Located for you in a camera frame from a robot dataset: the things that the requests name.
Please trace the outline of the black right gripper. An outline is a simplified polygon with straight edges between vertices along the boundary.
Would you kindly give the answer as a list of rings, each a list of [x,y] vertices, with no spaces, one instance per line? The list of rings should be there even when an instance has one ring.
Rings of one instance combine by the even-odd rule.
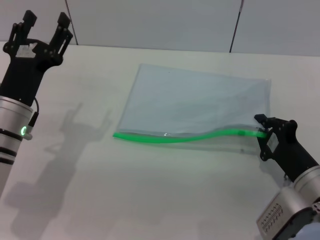
[[[298,142],[295,120],[267,117],[265,114],[256,114],[254,119],[262,125],[257,136],[265,137],[258,139],[262,161],[274,160],[292,182],[305,171],[319,166]]]

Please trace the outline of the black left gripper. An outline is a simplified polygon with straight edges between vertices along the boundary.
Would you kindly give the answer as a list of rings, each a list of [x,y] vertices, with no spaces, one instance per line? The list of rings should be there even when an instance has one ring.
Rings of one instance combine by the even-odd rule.
[[[65,12],[61,12],[49,44],[35,39],[26,41],[37,16],[31,10],[27,10],[22,20],[23,22],[12,25],[9,40],[3,46],[3,51],[10,56],[10,63],[0,84],[0,95],[31,106],[45,72],[62,64],[63,55],[73,34],[69,30],[71,20]],[[27,45],[35,44],[31,49],[34,57],[17,57],[20,46],[15,43],[24,42]]]

